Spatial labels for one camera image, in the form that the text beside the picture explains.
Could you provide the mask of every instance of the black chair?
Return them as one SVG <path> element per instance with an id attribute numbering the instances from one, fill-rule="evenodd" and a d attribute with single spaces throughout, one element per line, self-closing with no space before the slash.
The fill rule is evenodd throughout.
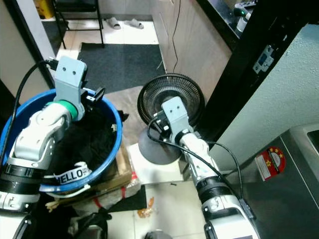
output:
<path id="1" fill-rule="evenodd" d="M 102 34 L 102 29 L 103 29 L 103 23 L 101 19 L 101 14 L 100 14 L 100 8 L 99 8 L 99 1 L 98 0 L 52 0 L 52 5 L 53 5 L 53 10 L 54 10 L 54 16 L 55 16 L 55 21 L 59 29 L 59 34 L 61 41 L 63 43 L 64 49 L 65 43 L 63 40 L 63 35 L 61 31 L 61 19 L 63 20 L 64 24 L 66 25 L 66 30 L 69 31 L 100 31 L 101 34 L 101 41 L 102 41 L 102 47 L 104 47 L 104 42 L 103 42 L 103 34 Z M 97 17 L 96 18 L 69 18 L 69 19 L 97 19 L 99 21 L 99 28 L 95 29 L 70 29 L 68 26 L 68 23 L 63 16 L 63 12 L 96 12 Z"/>

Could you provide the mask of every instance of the black doormat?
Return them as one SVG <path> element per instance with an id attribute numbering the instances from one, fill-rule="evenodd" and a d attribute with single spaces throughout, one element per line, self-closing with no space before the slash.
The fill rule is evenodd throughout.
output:
<path id="1" fill-rule="evenodd" d="M 49 38 L 49 41 L 51 43 L 53 52 L 55 56 L 58 54 L 58 51 L 60 49 L 61 45 L 61 38 L 59 34 L 59 29 L 55 21 L 43 21 L 42 22 L 43 27 L 45 29 L 45 32 Z M 64 36 L 65 31 L 66 31 L 66 26 L 63 22 L 60 23 L 62 35 Z"/>
<path id="2" fill-rule="evenodd" d="M 145 185 L 141 186 L 141 189 L 133 196 L 122 199 L 117 204 L 113 205 L 108 211 L 122 212 L 147 208 Z"/>
<path id="3" fill-rule="evenodd" d="M 82 43 L 78 59 L 88 66 L 86 87 L 105 87 L 110 93 L 146 84 L 165 73 L 159 49 L 159 45 L 106 44 L 102 48 Z"/>

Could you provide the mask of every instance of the black fan grille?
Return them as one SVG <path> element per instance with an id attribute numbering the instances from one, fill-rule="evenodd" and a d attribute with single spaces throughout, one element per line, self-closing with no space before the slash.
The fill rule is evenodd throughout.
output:
<path id="1" fill-rule="evenodd" d="M 138 98 L 138 110 L 142 120 L 149 123 L 153 114 L 161 111 L 162 103 L 175 96 L 179 96 L 183 101 L 189 123 L 194 126 L 205 107 L 204 96 L 193 80 L 180 74 L 158 76 L 142 88 Z"/>

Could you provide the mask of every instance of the stainless steel appliance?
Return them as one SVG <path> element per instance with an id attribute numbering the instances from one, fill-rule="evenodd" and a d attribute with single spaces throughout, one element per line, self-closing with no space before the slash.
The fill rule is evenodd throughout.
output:
<path id="1" fill-rule="evenodd" d="M 241 168 L 262 239 L 319 238 L 319 123 L 291 128 Z"/>

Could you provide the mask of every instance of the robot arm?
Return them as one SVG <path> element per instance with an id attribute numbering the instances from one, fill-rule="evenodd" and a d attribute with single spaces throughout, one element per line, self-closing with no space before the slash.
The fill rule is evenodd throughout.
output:
<path id="1" fill-rule="evenodd" d="M 162 109 L 171 130 L 170 141 L 194 152 L 218 170 L 215 161 L 208 154 L 207 143 L 199 139 L 188 124 L 187 111 L 181 99 L 174 97 L 164 102 Z M 205 163 L 187 152 L 184 155 L 202 202 L 206 238 L 257 239 L 258 234 L 230 188 Z"/>
<path id="2" fill-rule="evenodd" d="M 52 152 L 71 121 L 84 115 L 81 103 L 86 65 L 61 57 L 55 75 L 56 97 L 34 113 L 11 148 L 0 175 L 0 210 L 30 212 L 39 199 L 39 187 Z"/>

